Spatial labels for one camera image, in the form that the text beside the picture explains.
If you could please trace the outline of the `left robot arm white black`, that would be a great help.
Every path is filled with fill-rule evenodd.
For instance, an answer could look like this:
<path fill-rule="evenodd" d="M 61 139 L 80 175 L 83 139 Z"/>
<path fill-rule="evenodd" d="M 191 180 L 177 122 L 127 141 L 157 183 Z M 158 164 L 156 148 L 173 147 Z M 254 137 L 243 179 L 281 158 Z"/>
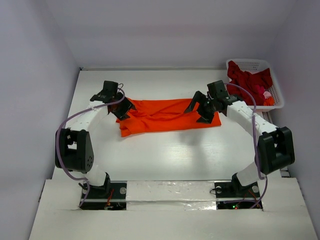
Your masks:
<path fill-rule="evenodd" d="M 118 121 L 129 119 L 134 104 L 125 96 L 122 85 L 105 81 L 89 105 L 62 122 L 55 134 L 55 166 L 80 182 L 83 198 L 107 198 L 112 187 L 109 175 L 94 163 L 90 132 L 108 114 Z"/>

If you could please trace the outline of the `orange t shirt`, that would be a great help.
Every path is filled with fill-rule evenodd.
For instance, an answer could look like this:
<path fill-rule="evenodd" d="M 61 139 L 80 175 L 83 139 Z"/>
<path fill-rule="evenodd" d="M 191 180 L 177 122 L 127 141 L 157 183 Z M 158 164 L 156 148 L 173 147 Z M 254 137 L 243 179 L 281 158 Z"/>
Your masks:
<path fill-rule="evenodd" d="M 183 131 L 219 127 L 222 125 L 219 114 L 214 114 L 212 123 L 199 123 L 200 115 L 195 111 L 184 113 L 191 102 L 190 98 L 168 100 L 130 100 L 135 109 L 128 112 L 128 119 L 116 120 L 120 135 Z"/>

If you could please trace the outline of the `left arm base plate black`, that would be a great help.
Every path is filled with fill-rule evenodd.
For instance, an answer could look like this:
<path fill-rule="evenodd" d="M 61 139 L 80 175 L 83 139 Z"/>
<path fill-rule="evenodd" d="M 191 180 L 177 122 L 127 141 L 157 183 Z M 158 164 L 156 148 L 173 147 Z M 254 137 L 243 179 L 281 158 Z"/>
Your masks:
<path fill-rule="evenodd" d="M 90 186 L 87 198 L 80 206 L 82 210 L 122 211 L 127 208 L 127 182 L 112 181 L 108 190 L 103 187 Z"/>

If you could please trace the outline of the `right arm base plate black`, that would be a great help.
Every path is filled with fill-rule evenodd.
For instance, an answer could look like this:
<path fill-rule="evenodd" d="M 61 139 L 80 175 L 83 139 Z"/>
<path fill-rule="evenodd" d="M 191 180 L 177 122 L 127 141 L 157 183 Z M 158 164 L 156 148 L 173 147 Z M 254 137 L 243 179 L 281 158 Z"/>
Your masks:
<path fill-rule="evenodd" d="M 216 198 L 218 210 L 262 209 L 260 189 L 254 182 L 248 186 L 236 187 L 231 181 L 218 181 L 210 191 Z"/>

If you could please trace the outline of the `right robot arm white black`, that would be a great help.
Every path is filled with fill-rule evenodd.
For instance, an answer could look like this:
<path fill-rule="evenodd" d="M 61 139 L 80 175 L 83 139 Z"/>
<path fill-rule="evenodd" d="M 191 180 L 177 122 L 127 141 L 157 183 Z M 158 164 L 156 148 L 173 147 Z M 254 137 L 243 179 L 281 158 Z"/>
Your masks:
<path fill-rule="evenodd" d="M 213 188 L 219 199 L 244 198 L 258 181 L 266 181 L 269 174 L 295 162 L 292 131 L 264 120 L 240 96 L 228 93 L 223 81 L 209 83 L 207 88 L 206 94 L 195 92 L 184 112 L 195 110 L 200 116 L 197 123 L 202 124 L 212 123 L 216 112 L 223 113 L 252 136 L 253 162 L 235 173 L 231 181 L 216 182 Z"/>

